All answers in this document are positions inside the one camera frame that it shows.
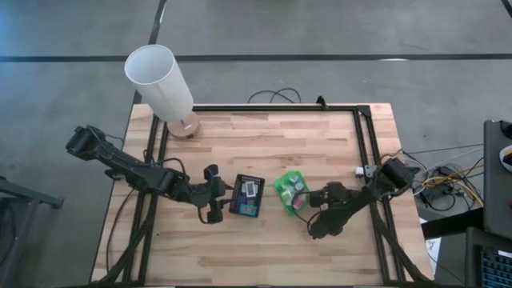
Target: lamp base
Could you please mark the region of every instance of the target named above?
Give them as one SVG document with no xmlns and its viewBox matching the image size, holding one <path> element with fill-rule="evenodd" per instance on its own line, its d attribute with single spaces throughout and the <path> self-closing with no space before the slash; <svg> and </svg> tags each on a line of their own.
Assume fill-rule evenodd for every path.
<svg viewBox="0 0 512 288">
<path fill-rule="evenodd" d="M 193 138 L 201 130 L 199 116 L 192 112 L 180 122 L 168 122 L 167 129 L 169 130 L 169 134 L 171 134 L 174 138 Z"/>
</svg>

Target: desk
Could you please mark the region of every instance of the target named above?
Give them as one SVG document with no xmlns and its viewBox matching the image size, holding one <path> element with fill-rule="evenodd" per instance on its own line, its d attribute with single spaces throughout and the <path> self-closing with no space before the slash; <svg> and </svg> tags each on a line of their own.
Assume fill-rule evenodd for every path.
<svg viewBox="0 0 512 288">
<path fill-rule="evenodd" d="M 396 152 L 400 141 L 390 104 L 373 104 L 371 110 L 381 153 Z M 231 214 L 225 208 L 223 222 L 203 225 L 194 206 L 161 198 L 154 224 L 147 285 L 382 283 L 367 208 L 353 216 L 339 236 L 312 240 L 305 224 L 284 211 L 272 188 L 274 180 L 287 170 L 300 170 L 312 190 L 333 180 L 342 181 L 348 188 L 361 187 L 363 180 L 354 177 L 361 159 L 352 114 L 273 111 L 200 112 L 198 115 L 202 121 L 200 135 L 186 141 L 171 138 L 167 142 L 166 157 L 183 160 L 191 182 L 204 182 L 202 170 L 211 163 L 218 164 L 220 176 L 229 185 L 234 184 L 237 174 L 264 178 L 266 186 L 260 214 L 258 218 L 247 218 Z M 152 111 L 148 106 L 134 107 L 125 152 L 142 158 L 151 119 Z M 366 145 L 369 147 L 370 142 L 366 141 Z M 179 169 L 172 162 L 166 165 Z M 129 192 L 124 182 L 114 185 L 92 280 L 106 273 L 106 240 L 114 216 Z M 129 200 L 121 213 L 112 237 L 110 263 L 128 243 L 135 198 Z M 391 206 L 402 247 L 418 268 L 432 278 L 413 195 L 404 194 L 394 199 Z M 307 217 L 313 212 L 311 209 L 303 213 Z M 392 263 L 389 249 L 386 254 L 388 262 Z M 134 268 L 138 269 L 137 259 Z"/>
</svg>

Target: white lampshade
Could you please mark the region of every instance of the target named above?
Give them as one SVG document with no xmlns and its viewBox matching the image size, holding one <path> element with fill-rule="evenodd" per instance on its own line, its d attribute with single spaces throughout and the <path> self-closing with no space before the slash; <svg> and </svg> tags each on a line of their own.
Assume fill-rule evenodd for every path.
<svg viewBox="0 0 512 288">
<path fill-rule="evenodd" d="M 192 113 L 194 100 L 167 47 L 138 48 L 126 60 L 125 73 L 161 120 L 178 122 Z"/>
</svg>

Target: gray floor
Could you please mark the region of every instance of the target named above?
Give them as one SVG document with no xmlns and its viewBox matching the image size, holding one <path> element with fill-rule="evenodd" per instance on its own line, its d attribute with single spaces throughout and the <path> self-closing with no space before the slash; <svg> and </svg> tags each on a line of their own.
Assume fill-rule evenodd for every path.
<svg viewBox="0 0 512 288">
<path fill-rule="evenodd" d="M 157 0 L 0 3 L 1 56 L 126 55 L 147 43 Z M 176 54 L 512 53 L 499 0 L 169 0 L 158 43 Z M 510 119 L 509 61 L 252 62 L 181 64 L 196 103 L 240 103 L 294 87 L 304 102 L 391 102 L 405 150 L 482 142 L 483 121 Z M 20 286 L 85 283 L 112 182 L 105 167 L 68 155 L 77 125 L 123 136 L 134 89 L 122 63 L 0 63 L 0 175 L 65 197 L 43 207 Z M 261 96 L 257 101 L 268 102 Z M 462 151 L 420 154 L 427 166 Z M 469 166 L 481 152 L 456 161 Z M 475 179 L 481 186 L 481 179 Z M 439 214 L 425 211 L 426 218 Z M 459 202 L 452 214 L 463 212 Z M 440 262 L 463 276 L 461 239 Z M 438 269 L 436 278 L 456 283 Z"/>
</svg>

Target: green plastic bag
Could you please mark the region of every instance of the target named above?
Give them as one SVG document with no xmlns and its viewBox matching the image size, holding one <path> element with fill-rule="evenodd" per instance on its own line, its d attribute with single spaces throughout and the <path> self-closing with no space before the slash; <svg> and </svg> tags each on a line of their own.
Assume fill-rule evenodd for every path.
<svg viewBox="0 0 512 288">
<path fill-rule="evenodd" d="M 286 172 L 286 174 L 275 181 L 274 189 L 281 199 L 283 207 L 291 216 L 295 216 L 292 211 L 291 200 L 297 193 L 303 192 L 304 194 L 296 197 L 293 203 L 295 210 L 300 211 L 308 205 L 307 192 L 310 192 L 310 189 L 307 187 L 306 181 L 304 181 L 304 177 L 299 171 Z"/>
</svg>

